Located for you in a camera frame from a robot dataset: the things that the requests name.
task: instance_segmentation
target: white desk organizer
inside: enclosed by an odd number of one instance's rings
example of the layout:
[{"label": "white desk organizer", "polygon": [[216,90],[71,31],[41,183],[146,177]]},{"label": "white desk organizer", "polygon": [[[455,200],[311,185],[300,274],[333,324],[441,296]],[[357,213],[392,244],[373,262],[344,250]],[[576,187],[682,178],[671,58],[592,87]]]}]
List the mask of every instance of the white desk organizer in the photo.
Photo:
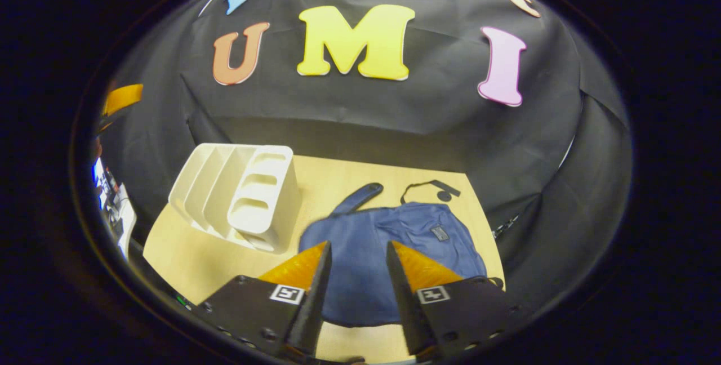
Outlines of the white desk organizer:
[{"label": "white desk organizer", "polygon": [[255,250],[285,252],[301,205],[293,150],[200,144],[168,202],[202,232]]}]

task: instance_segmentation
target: yellow letter m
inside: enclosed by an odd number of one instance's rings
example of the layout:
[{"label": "yellow letter m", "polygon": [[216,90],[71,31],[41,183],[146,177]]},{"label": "yellow letter m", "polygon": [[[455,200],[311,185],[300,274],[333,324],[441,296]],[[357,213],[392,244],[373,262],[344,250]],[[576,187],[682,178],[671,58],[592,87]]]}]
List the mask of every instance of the yellow letter m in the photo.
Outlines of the yellow letter m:
[{"label": "yellow letter m", "polygon": [[309,8],[298,17],[306,22],[305,54],[298,64],[301,75],[330,72],[330,63],[323,59],[324,46],[335,67],[345,75],[367,46],[366,59],[358,64],[361,75],[396,81],[408,78],[408,68],[403,65],[403,36],[406,24],[415,17],[412,9],[391,4],[375,6],[355,29],[334,6]]}]

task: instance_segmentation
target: wooden table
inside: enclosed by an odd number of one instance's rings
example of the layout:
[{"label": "wooden table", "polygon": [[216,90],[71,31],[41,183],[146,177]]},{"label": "wooden table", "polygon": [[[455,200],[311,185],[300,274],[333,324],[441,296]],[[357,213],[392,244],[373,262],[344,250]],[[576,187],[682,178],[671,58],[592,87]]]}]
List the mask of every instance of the wooden table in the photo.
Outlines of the wooden table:
[{"label": "wooden table", "polygon": [[[178,293],[194,304],[209,297],[236,275],[257,277],[296,254],[306,227],[330,213],[340,201],[361,186],[378,182],[384,190],[363,208],[394,207],[406,186],[440,180],[460,190],[448,202],[453,214],[464,223],[484,260],[489,277],[505,283],[498,249],[476,193],[463,173],[418,170],[335,159],[294,155],[293,163],[301,192],[301,209],[290,247],[272,254],[224,241],[188,225],[170,205],[155,221],[146,241],[144,257]],[[411,188],[406,201],[442,203],[440,189],[432,185]],[[317,357],[329,360],[362,355],[366,362],[396,362],[410,359],[399,324],[345,328],[324,323]]]}]

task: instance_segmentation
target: pink letter i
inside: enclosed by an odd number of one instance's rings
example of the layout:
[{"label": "pink letter i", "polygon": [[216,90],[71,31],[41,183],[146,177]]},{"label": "pink letter i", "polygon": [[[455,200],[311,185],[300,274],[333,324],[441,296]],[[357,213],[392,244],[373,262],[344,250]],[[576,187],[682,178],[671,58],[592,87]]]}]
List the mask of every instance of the pink letter i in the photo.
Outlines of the pink letter i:
[{"label": "pink letter i", "polygon": [[481,97],[517,108],[521,98],[518,93],[520,52],[526,44],[520,38],[493,27],[481,27],[491,44],[488,77],[478,85]]}]

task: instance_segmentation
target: blue backpack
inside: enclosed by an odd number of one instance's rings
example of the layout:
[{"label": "blue backpack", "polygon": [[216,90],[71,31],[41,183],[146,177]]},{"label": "blue backpack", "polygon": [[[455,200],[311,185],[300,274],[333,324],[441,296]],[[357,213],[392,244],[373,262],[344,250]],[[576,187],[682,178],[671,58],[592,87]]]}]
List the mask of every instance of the blue backpack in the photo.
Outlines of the blue backpack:
[{"label": "blue backpack", "polygon": [[[426,183],[450,188],[438,181]],[[332,266],[322,314],[326,321],[339,326],[370,327],[400,322],[386,267],[386,245],[390,240],[421,252],[463,278],[486,275],[468,229],[444,204],[405,203],[401,197],[402,205],[396,208],[357,211],[382,190],[379,183],[363,186],[327,218],[308,226],[301,236],[299,252],[324,241],[331,243]],[[457,190],[450,190],[460,195]],[[450,200],[447,193],[441,193],[438,195],[441,200]]]}]

